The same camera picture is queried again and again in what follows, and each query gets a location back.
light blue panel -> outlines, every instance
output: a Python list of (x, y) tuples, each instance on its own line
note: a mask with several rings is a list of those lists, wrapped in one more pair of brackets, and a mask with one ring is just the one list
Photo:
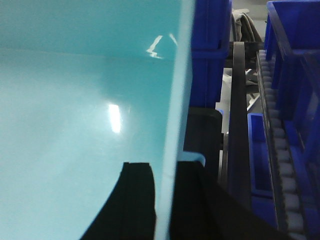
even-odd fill
[(164, 240), (194, 1), (4, 0), (0, 11), (0, 239), (79, 239), (123, 162), (147, 162)]
[(159, 55), (175, 56), (180, 0), (4, 0), (0, 9), (0, 48), (146, 57), (163, 36)]
[(123, 162), (151, 163), (160, 187), (170, 62), (0, 54), (1, 239), (79, 238)]

blue plastic tray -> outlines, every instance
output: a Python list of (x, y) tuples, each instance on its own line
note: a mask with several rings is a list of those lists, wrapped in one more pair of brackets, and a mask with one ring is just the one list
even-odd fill
[(231, 6), (232, 2), (230, 0), (226, 16), (228, 24), (223, 35), (221, 35), (223, 38), (219, 48), (192, 51), (191, 107), (214, 108), (216, 102), (220, 101), (225, 59), (229, 54)]
[(253, 196), (273, 198), (268, 147), (262, 113), (248, 114), (251, 193)]
[(231, 0), (198, 0), (193, 22), (193, 50), (219, 49), (230, 29)]
[(320, 1), (283, 0), (267, 3), (266, 59), (279, 89), (277, 106), (290, 120), (297, 103), (303, 70), (301, 55), (320, 49)]

blue plastic crate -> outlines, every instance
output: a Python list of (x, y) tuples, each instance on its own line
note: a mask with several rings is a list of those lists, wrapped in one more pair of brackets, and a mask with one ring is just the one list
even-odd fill
[(191, 107), (214, 108), (216, 102), (220, 101), (225, 59), (229, 54), (231, 7), (232, 2), (230, 0), (227, 8), (228, 24), (223, 33), (220, 47), (218, 49), (192, 51)]
[(231, 0), (196, 1), (191, 41), (193, 50), (212, 50), (222, 46), (230, 29), (230, 6)]
[(248, 137), (251, 193), (253, 196), (272, 199), (269, 155), (262, 113), (248, 114)]
[(303, 188), (310, 189), (305, 194), (311, 192), (320, 212), (320, 53), (306, 54), (301, 63), (305, 77), (293, 121), (285, 125), (294, 149), (293, 160), (302, 165), (297, 173), (305, 169), (305, 174), (298, 174), (298, 178), (304, 183)]
[(256, 216), (277, 228), (275, 204), (272, 199), (253, 196), (251, 198), (251, 210)]
[(277, 106), (283, 119), (293, 117), (303, 69), (303, 53), (320, 50), (320, 1), (282, 0), (267, 3), (266, 59), (279, 89)]

white plastic part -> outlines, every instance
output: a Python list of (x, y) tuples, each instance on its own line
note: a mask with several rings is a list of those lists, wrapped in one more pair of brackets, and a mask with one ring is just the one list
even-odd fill
[(276, 150), (276, 156), (278, 161), (281, 163), (289, 163), (290, 162), (290, 154), (288, 150), (278, 149)]
[(297, 183), (294, 177), (281, 176), (281, 186), (284, 193), (295, 193), (297, 191)]
[(284, 207), (288, 211), (298, 212), (300, 207), (300, 200), (297, 194), (285, 193)]
[(304, 220), (300, 213), (288, 211), (286, 213), (288, 231), (295, 233), (302, 233), (304, 230)]
[(292, 237), (295, 240), (307, 240), (305, 235), (302, 235), (302, 234), (299, 234), (299, 233), (290, 232), (289, 236)]
[(274, 147), (275, 147), (276, 150), (278, 150), (278, 149), (283, 149), (283, 150), (285, 150), (285, 149), (287, 148), (286, 139), (275, 137), (275, 138), (273, 139), (273, 141), (274, 141)]
[(280, 162), (279, 173), (283, 177), (292, 177), (294, 175), (294, 168), (290, 163)]

